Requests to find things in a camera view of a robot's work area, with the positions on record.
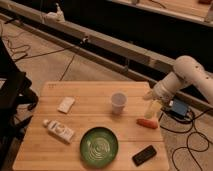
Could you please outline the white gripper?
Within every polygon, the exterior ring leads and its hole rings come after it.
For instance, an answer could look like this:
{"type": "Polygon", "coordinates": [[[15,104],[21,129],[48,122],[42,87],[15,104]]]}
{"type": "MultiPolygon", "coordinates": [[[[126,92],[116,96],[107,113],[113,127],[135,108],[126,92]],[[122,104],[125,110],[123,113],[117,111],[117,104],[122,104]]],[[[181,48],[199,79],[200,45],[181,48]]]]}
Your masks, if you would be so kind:
{"type": "MultiPolygon", "coordinates": [[[[146,93],[143,99],[153,100],[155,98],[162,102],[169,102],[182,86],[183,81],[174,72],[170,72],[165,78],[157,82],[153,87],[153,91],[146,93]]],[[[150,119],[160,111],[162,104],[158,100],[150,102],[144,114],[145,118],[150,119]]]]}

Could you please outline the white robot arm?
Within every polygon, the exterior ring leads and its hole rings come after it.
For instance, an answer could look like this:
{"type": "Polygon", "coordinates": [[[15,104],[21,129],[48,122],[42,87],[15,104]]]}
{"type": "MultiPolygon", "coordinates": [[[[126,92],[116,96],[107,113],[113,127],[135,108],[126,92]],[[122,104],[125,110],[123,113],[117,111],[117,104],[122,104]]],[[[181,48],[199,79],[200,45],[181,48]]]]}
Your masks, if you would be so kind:
{"type": "Polygon", "coordinates": [[[144,117],[153,118],[178,91],[190,85],[196,87],[207,102],[213,106],[213,77],[194,58],[183,55],[174,61],[173,70],[143,96],[144,100],[149,101],[144,117]]]}

